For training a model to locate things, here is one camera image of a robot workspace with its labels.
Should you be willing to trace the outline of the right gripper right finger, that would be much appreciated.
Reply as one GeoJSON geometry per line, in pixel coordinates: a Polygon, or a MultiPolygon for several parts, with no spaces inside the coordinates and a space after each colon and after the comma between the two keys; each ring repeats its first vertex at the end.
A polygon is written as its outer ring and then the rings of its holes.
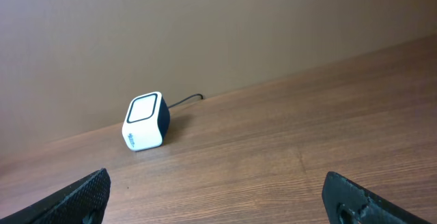
{"type": "Polygon", "coordinates": [[[430,224],[334,171],[326,174],[322,200],[331,224],[430,224]]]}

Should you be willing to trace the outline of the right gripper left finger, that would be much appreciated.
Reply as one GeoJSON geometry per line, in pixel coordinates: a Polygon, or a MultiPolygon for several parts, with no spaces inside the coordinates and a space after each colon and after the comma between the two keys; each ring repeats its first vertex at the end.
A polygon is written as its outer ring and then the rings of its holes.
{"type": "Polygon", "coordinates": [[[1,219],[3,224],[101,224],[111,189],[105,168],[1,219]]]}

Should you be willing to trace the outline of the white barcode scanner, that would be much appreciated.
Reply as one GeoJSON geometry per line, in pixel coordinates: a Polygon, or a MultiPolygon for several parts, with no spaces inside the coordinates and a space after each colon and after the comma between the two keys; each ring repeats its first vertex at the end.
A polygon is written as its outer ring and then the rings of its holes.
{"type": "Polygon", "coordinates": [[[136,152],[162,145],[170,125],[170,112],[160,92],[134,98],[122,126],[127,147],[136,152]]]}

